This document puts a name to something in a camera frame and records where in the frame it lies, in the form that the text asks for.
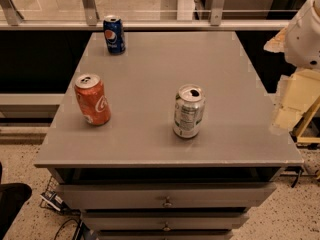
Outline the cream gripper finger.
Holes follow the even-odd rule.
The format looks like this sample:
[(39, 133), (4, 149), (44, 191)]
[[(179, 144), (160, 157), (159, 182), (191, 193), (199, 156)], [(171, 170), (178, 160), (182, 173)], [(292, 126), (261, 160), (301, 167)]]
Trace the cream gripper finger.
[(278, 131), (291, 131), (320, 96), (320, 72), (298, 68), (278, 84), (279, 103), (271, 126)]
[(274, 37), (268, 40), (263, 49), (271, 53), (284, 53), (285, 39), (286, 39), (287, 27), (282, 28)]

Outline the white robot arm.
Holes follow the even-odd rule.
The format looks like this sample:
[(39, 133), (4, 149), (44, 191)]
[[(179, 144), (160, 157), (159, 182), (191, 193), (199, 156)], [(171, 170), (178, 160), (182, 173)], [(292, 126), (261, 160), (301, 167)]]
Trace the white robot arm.
[(263, 49), (283, 53), (296, 67), (284, 80), (272, 120), (274, 128), (292, 130), (320, 96), (320, 0), (307, 0)]

